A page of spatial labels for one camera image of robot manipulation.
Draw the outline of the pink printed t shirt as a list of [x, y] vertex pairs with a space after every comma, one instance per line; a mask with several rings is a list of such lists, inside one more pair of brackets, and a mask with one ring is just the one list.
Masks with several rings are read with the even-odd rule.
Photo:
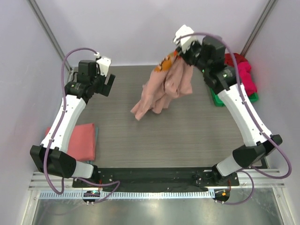
[[193, 67], [179, 56], [178, 51], [169, 53], [142, 86], [141, 98], [131, 109], [135, 119], [141, 120], [148, 111], [160, 114], [172, 100], [192, 94], [192, 76]]

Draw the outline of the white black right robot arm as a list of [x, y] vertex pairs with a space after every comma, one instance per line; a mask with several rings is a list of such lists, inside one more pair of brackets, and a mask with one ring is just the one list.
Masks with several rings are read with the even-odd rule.
[[174, 43], [183, 60], [202, 72], [206, 85], [227, 107], [243, 138], [242, 146], [212, 167], [212, 182], [220, 186], [235, 172], [268, 156], [283, 140], [264, 128], [244, 86], [236, 81], [238, 70], [225, 64], [226, 47], [221, 40], [205, 36], [199, 42], [196, 36], [184, 35], [176, 37]]

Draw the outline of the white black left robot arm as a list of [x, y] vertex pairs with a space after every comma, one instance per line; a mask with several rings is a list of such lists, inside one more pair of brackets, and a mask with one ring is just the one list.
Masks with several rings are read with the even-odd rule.
[[80, 162], [67, 151], [73, 129], [88, 101], [94, 94], [109, 95], [115, 79], [115, 75], [108, 74], [110, 65], [111, 59], [105, 56], [79, 62], [75, 81], [64, 87], [66, 96], [50, 131], [39, 146], [33, 145], [30, 149], [39, 172], [47, 171], [62, 178], [83, 178], [91, 188], [99, 183], [97, 166]]

